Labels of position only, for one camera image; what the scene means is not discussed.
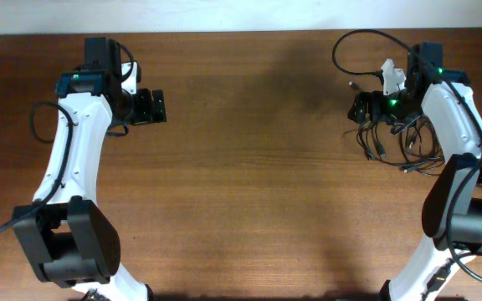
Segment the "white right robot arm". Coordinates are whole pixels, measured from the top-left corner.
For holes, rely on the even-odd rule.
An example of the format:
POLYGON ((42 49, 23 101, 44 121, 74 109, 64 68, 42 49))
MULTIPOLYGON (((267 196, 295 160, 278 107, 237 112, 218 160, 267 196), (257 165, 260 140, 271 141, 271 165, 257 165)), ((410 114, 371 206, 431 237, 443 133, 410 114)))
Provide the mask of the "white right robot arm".
POLYGON ((407 71, 387 59, 375 75, 382 90, 359 93, 349 112, 362 130, 378 121, 395 132, 420 118, 433 127, 444 168, 425 199, 423 237, 405 268, 387 280, 380 300, 434 300, 449 280, 482 258, 482 119, 466 75, 438 59, 411 62, 407 71))

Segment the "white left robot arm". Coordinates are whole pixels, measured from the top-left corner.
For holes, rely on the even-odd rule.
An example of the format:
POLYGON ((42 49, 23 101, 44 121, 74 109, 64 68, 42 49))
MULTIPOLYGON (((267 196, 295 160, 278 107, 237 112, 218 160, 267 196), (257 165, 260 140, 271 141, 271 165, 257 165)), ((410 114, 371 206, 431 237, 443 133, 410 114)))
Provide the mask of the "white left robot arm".
POLYGON ((166 119, 162 91, 140 89, 140 80, 135 61, 94 61, 62 76, 51 104, 58 124, 44 178, 32 204, 13 210, 12 228, 36 278, 84 299, 154 298, 122 264, 119 234, 97 202, 102 146, 112 128, 166 119))

